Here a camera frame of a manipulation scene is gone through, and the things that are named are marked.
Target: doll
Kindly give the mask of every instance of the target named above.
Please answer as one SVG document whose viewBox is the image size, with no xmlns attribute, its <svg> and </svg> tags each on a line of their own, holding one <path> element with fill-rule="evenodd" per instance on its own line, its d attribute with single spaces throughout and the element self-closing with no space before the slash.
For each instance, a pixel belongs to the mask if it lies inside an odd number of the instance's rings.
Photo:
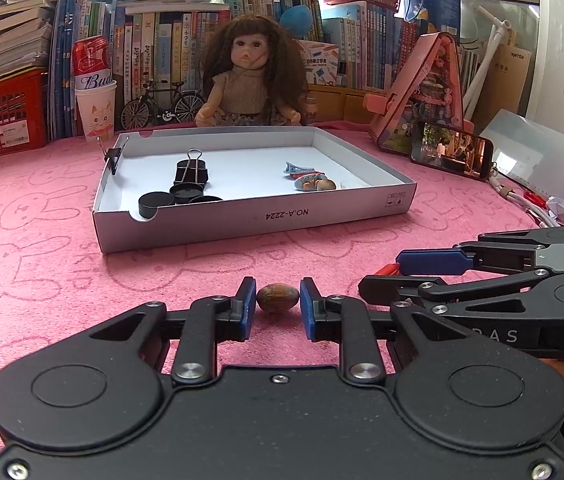
<svg viewBox="0 0 564 480">
<path fill-rule="evenodd" d="M 247 14 L 214 33 L 204 54 L 206 104 L 197 126 L 300 124 L 307 81 L 299 46 L 282 27 Z"/>
</svg>

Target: cat drawing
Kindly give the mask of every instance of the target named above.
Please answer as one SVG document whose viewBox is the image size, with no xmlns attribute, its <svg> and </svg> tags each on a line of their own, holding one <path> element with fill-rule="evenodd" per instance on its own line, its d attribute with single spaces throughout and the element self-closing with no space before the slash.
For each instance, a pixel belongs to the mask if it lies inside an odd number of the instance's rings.
<svg viewBox="0 0 564 480">
<path fill-rule="evenodd" d="M 105 107 L 92 105 L 91 113 L 87 118 L 87 137 L 107 137 L 113 132 L 113 107 L 107 101 Z"/>
</svg>

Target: white pipe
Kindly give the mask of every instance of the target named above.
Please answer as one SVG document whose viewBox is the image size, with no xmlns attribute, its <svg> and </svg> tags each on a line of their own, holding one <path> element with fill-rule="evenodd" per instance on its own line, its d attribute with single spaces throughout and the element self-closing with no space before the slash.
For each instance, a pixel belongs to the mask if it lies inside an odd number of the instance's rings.
<svg viewBox="0 0 564 480">
<path fill-rule="evenodd" d="M 464 119 L 470 121 L 473 117 L 473 112 L 475 111 L 475 107 L 479 100 L 479 95 L 481 94 L 482 87 L 484 86 L 484 81 L 486 80 L 486 74 L 488 73 L 488 68 L 495 56 L 495 52 L 497 52 L 497 47 L 502 43 L 508 30 L 511 28 L 511 22 L 508 20 L 504 20 L 501 22 L 495 16 L 493 16 L 490 12 L 488 12 L 484 7 L 479 6 L 478 12 L 483 14 L 490 22 L 493 23 L 494 28 L 496 28 L 495 34 L 493 34 L 493 30 L 491 30 L 491 36 L 488 41 L 488 46 L 486 47 L 486 53 L 484 54 L 484 60 L 482 61 L 481 65 L 473 81 L 470 83 L 468 90 L 466 90 L 466 94 L 464 96 Z"/>
</svg>

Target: smartphone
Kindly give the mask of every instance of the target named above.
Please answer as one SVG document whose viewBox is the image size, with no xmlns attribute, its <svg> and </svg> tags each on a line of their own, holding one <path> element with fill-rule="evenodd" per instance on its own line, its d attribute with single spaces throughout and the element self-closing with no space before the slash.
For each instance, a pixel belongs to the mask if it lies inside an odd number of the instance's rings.
<svg viewBox="0 0 564 480">
<path fill-rule="evenodd" d="M 486 180 L 493 160 L 493 143 L 441 124 L 417 121 L 411 130 L 411 160 L 436 170 Z"/>
</svg>

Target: budweiser can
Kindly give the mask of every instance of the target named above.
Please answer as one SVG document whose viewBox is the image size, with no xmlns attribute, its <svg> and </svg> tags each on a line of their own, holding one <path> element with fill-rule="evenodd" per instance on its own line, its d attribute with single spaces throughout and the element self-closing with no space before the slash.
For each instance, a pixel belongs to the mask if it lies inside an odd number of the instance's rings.
<svg viewBox="0 0 564 480">
<path fill-rule="evenodd" d="M 73 74 L 75 88 L 89 90 L 111 83 L 111 67 L 108 61 L 108 40 L 93 36 L 73 44 Z"/>
</svg>

